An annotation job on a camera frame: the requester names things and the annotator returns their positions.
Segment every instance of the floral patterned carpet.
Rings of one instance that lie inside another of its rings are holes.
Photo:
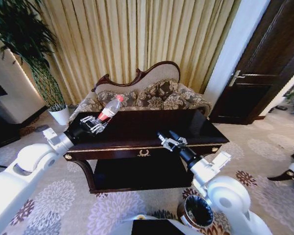
[[[0,164],[11,163],[24,146],[45,142],[46,127],[64,130],[43,113],[22,130],[22,138],[0,148]],[[274,235],[294,235],[294,182],[271,182],[293,161],[294,116],[274,110],[264,120],[248,126],[216,124],[231,142],[222,150],[232,160],[220,174],[239,180],[247,188],[251,210],[258,214]],[[6,227],[5,235],[106,235],[123,219],[144,213],[158,218],[177,219],[176,209],[183,198],[198,194],[194,188],[90,194],[78,165],[60,159],[39,182],[34,194]],[[228,235],[230,226],[223,214],[200,230],[206,235]]]

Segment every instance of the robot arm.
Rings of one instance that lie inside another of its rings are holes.
[[[0,233],[34,192],[44,173],[85,133],[102,132],[108,122],[93,116],[81,119],[80,127],[57,135],[51,128],[43,131],[49,144],[24,147],[14,162],[0,172]]]
[[[194,174],[193,184],[207,203],[222,211],[230,222],[234,235],[271,235],[265,222],[249,210],[250,196],[246,188],[228,176],[217,176],[220,169],[231,159],[226,152],[218,154],[211,163],[187,147],[185,138],[170,131],[173,139],[161,133],[161,144],[170,151],[178,152]]]

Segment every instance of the trash can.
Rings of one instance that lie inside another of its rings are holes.
[[[177,208],[177,216],[184,225],[200,229],[212,224],[214,215],[211,207],[200,196],[190,195]]]

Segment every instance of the dark wooden door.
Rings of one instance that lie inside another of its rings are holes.
[[[294,0],[273,0],[211,115],[250,124],[294,75]]]

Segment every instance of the beige curtain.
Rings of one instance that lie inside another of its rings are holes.
[[[106,73],[117,83],[135,69],[175,61],[181,82],[203,91],[238,0],[44,0],[57,36],[49,58],[67,103],[79,103]]]

